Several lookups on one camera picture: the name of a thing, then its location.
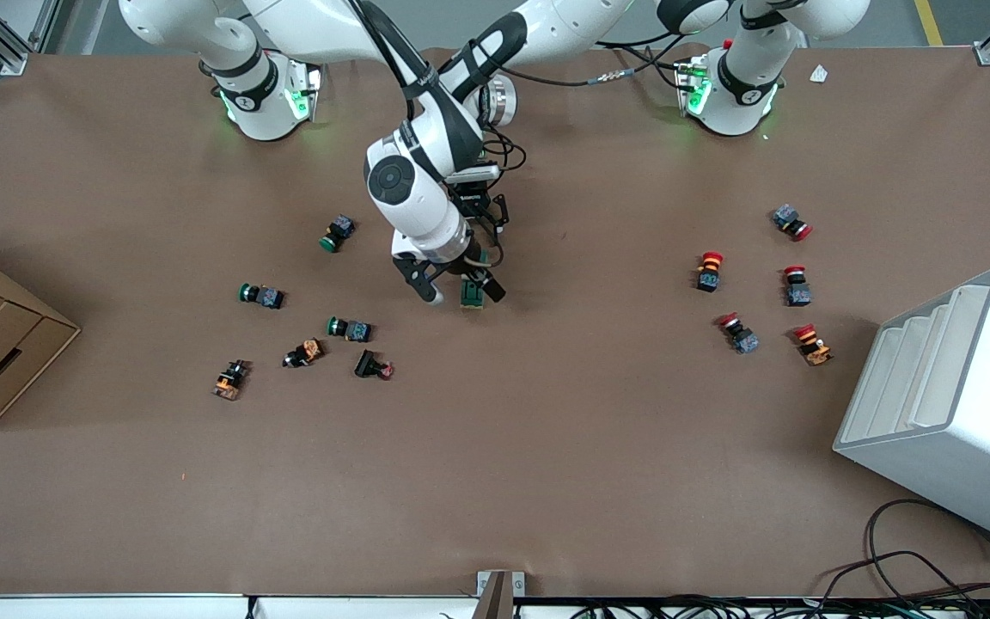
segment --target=red cap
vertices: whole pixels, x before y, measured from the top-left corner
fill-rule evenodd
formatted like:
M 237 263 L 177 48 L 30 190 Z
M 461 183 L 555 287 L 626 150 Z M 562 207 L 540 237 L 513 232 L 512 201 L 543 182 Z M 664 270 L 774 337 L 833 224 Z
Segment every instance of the red cap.
M 808 325 L 804 325 L 802 328 L 793 329 L 793 334 L 797 336 L 798 340 L 802 340 L 804 336 L 806 336 L 806 334 L 813 334 L 813 333 L 816 333 L 816 328 L 815 325 L 812 324 L 812 322 L 809 322 Z

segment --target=yellow floor line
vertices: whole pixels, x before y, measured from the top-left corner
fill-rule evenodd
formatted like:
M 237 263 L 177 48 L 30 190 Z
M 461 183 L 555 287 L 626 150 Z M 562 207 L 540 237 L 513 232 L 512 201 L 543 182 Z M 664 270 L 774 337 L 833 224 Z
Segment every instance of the yellow floor line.
M 942 34 L 938 31 L 938 23 L 934 21 L 934 11 L 931 11 L 930 0 L 915 0 L 915 10 L 919 11 L 919 21 L 923 22 L 923 32 L 926 33 L 928 46 L 942 46 Z

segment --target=brown tabletop surface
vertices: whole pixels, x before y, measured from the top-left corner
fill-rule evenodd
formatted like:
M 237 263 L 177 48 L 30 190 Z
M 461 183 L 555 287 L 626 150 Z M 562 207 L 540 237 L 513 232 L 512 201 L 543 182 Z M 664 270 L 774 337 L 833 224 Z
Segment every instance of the brown tabletop surface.
M 256 144 L 195 64 L 36 56 L 0 82 L 0 269 L 83 330 L 0 419 L 0 592 L 455 594 L 507 567 L 543 595 L 808 595 L 908 496 L 830 445 L 877 324 L 990 267 L 990 68 L 968 48 L 798 51 L 741 138 L 677 117 L 651 71 L 519 79 L 529 160 L 498 187 L 508 292 L 482 312 L 452 279 L 424 305 L 390 262 L 361 176 L 404 111 L 384 67 L 331 66 L 320 122 Z M 767 220 L 782 203 L 805 242 Z M 339 212 L 360 228 L 326 254 Z M 712 295 L 691 287 L 708 250 Z M 808 309 L 782 303 L 793 263 Z M 237 302 L 244 282 L 286 306 Z M 730 312 L 754 355 L 714 325 Z M 376 326 L 390 383 L 352 375 L 333 315 Z M 820 368 L 787 337 L 806 322 Z M 327 356 L 280 367 L 308 337 Z M 232 403 L 210 388 L 235 358 Z M 897 510 L 880 549 L 990 580 L 960 524 Z M 865 572 L 837 592 L 884 593 Z

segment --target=gray floor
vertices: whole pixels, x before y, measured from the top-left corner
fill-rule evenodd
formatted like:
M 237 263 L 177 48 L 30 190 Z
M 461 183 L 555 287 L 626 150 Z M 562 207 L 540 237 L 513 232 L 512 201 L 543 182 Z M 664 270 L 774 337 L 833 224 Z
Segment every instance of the gray floor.
M 460 47 L 486 24 L 516 7 L 522 0 L 380 0 L 378 4 L 396 20 L 419 48 Z M 970 43 L 990 28 L 990 1 L 931 0 L 939 31 L 947 44 Z M 243 11 L 232 10 L 231 16 Z M 737 28 L 735 16 L 720 22 L 693 40 L 718 44 Z M 655 4 L 637 0 L 609 40 L 645 39 L 659 34 Z M 125 25 L 117 0 L 74 0 L 56 50 L 65 54 L 164 54 L 148 46 Z M 813 40 L 812 46 L 924 46 L 926 38 L 914 0 L 872 0 L 869 12 L 855 30 L 837 40 Z

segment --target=white container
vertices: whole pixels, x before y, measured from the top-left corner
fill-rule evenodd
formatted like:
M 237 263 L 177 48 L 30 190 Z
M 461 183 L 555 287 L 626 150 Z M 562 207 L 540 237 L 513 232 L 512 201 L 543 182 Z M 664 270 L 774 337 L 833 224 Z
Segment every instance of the white container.
M 834 450 L 990 531 L 990 271 L 881 325 Z

